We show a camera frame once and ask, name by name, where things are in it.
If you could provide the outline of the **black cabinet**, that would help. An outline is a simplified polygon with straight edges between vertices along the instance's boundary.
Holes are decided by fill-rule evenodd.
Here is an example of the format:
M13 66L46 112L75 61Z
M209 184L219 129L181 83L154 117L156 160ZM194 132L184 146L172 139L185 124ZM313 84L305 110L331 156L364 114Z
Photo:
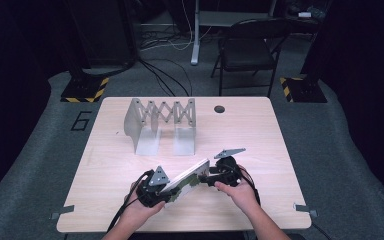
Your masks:
M66 0L91 67L130 68L137 47L128 0Z

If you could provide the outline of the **white caterpillar picture book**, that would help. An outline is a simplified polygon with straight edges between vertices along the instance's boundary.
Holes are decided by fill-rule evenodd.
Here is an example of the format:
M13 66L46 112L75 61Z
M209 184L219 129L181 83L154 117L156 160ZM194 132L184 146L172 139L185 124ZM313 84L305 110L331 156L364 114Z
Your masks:
M165 204L165 206L169 207L174 204L198 186L200 184L198 177L207 176L209 174L209 167L210 160L203 159L171 180L169 183L173 184L172 189L169 192L164 192L171 193L170 202Z

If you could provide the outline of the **grey table corner bracket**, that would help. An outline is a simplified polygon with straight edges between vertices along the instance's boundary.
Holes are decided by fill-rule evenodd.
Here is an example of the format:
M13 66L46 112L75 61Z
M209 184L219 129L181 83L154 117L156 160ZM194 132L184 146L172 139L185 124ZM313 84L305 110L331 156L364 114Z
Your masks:
M308 213L311 217L318 217L319 216L316 209L311 209L310 207L308 207L306 205L294 203L293 207L296 211Z
M50 220L56 220L63 214L73 212L74 208L75 208L74 205L64 206L64 207L60 208L58 211L52 212L49 216L49 219Z

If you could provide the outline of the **black stand base striped edge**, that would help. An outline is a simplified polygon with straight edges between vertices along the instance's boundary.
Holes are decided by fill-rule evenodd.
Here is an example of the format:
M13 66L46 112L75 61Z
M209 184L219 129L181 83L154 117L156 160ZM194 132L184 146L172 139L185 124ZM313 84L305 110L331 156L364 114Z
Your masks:
M308 82L304 78L281 77L280 83L288 102L326 103L327 99L318 83Z
M61 94L61 102L97 102L104 93L108 78L92 78L85 83L70 81Z

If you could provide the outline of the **black curtain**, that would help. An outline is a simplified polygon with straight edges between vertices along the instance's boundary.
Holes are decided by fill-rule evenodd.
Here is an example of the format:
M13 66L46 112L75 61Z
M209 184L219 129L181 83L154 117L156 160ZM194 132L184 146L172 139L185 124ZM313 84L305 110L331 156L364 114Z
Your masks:
M44 0L0 0L0 182L44 111L63 66Z
M338 97L352 140L384 185L384 0L333 0L307 55Z

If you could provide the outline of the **black folding chair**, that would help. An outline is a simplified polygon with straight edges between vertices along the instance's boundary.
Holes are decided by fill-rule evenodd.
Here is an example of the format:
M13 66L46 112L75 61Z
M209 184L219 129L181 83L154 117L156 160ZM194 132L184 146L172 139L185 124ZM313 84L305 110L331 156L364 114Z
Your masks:
M225 88L267 87L271 95L282 45L292 26L284 18L247 19L233 24L218 41L218 56L211 77L219 71L219 95ZM224 87L225 72L271 71L270 81L261 84L236 84Z

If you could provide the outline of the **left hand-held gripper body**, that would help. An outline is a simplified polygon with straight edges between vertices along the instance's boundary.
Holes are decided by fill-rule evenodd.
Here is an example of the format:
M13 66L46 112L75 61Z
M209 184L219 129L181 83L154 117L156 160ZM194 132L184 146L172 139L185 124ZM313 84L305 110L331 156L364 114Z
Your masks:
M161 166L146 173L147 178L143 180L136 189L138 200L146 207L153 207L162 200L170 200L169 193L160 191L170 182L168 176Z

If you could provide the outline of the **person's dark clothing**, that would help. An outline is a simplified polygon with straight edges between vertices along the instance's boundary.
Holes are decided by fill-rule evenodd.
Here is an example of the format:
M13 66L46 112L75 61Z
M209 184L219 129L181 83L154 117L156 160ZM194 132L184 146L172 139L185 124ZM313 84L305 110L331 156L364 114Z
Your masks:
M252 232L134 233L128 240L257 240Z

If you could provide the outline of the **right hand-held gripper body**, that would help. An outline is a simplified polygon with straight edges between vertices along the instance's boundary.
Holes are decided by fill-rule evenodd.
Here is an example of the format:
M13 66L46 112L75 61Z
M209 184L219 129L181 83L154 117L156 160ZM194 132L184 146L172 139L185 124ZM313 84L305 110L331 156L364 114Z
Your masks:
M237 186L242 178L241 170L234 159L234 155L245 151L245 148L224 149L215 156L216 163L214 167L221 170L216 174L218 181L229 186Z

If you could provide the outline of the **white desk leg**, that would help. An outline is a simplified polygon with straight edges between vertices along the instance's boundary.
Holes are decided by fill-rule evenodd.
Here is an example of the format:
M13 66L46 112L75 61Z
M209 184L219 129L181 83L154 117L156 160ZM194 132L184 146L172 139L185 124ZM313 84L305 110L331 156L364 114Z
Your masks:
M191 55L191 65L196 66L199 63L199 52L200 52L200 9L199 9L200 0L195 0L195 10L194 10L194 42Z

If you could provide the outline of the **person's left hand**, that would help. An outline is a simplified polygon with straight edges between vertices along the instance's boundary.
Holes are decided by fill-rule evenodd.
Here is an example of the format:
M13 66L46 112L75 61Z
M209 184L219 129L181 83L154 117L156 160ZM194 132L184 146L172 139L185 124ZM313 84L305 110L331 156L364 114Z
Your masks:
M165 202L161 201L153 207L146 207L138 200L136 192L133 192L129 197L128 206L121 215L121 221L133 229L138 229L164 206Z

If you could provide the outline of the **grey expandable metal book rack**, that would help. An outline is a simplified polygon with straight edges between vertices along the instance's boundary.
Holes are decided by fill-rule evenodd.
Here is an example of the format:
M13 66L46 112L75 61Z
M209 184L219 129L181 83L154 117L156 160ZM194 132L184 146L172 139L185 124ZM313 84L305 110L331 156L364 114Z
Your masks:
M154 156L158 153L162 123L173 124L174 155L195 154L197 120L194 98L184 104L179 100L172 103L149 100L146 105L139 98L133 98L124 118L124 133L131 138L136 155Z

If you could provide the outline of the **person's right hand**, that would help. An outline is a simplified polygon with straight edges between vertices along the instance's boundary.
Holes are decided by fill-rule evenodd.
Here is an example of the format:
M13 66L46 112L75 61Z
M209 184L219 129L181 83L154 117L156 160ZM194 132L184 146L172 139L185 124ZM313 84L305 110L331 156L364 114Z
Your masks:
M214 186L217 190L227 194L247 217L256 216L261 211L261 207L256 200L253 188L248 183L249 174L243 166L239 166L239 168L243 178L237 186L228 186L219 181L216 181Z

